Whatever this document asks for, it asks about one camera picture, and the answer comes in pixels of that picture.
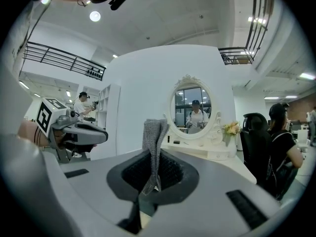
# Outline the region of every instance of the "mirror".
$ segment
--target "mirror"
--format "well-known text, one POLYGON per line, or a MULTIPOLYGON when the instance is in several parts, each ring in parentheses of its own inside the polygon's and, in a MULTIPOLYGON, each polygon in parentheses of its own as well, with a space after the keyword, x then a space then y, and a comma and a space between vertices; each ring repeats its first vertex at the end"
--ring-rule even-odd
POLYGON ((205 89, 195 83, 180 86, 171 102, 174 125, 183 133, 195 134, 208 124, 212 105, 205 89))

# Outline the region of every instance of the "office chair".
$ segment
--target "office chair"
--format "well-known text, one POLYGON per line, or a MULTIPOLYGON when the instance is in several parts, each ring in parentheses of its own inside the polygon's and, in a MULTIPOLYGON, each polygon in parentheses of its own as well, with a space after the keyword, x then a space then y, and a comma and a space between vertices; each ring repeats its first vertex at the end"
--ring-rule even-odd
POLYGON ((272 140, 267 132, 268 123, 260 113, 244 115, 245 119, 240 133, 244 164, 256 177, 261 187, 267 176, 269 152, 272 149, 272 140))

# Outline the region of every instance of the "railing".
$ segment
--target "railing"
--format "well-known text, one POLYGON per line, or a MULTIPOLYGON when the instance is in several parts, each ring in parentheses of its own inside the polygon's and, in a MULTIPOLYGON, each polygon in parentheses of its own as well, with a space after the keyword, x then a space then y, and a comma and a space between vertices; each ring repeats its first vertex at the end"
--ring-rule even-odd
POLYGON ((80 56, 30 41, 27 43, 24 59, 50 64, 101 81, 106 70, 106 67, 80 56))
POLYGON ((253 0, 249 35, 245 47, 219 48, 225 65, 252 64, 268 30, 274 0, 253 0))
POLYGON ((218 49, 225 65, 252 64, 253 59, 245 47, 225 47, 218 49))

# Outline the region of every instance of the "vase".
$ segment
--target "vase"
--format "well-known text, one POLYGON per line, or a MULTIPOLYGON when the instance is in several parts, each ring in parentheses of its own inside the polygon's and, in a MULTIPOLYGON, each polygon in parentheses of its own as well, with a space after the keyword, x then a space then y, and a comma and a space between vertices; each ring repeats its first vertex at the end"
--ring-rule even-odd
POLYGON ((237 153, 235 136, 230 136, 230 140, 229 140, 227 148, 229 150, 228 157, 229 158, 235 157, 237 153))

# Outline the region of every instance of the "towel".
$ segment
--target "towel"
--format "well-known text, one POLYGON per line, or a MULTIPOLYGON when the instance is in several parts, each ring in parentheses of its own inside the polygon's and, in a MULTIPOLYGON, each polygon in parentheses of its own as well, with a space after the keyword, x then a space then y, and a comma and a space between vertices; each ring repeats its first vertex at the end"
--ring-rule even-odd
POLYGON ((166 119, 148 119, 144 123, 143 151, 151 153, 151 175, 143 188, 143 194, 148 195, 156 187, 161 191, 159 171, 160 148, 167 134, 169 125, 166 119))

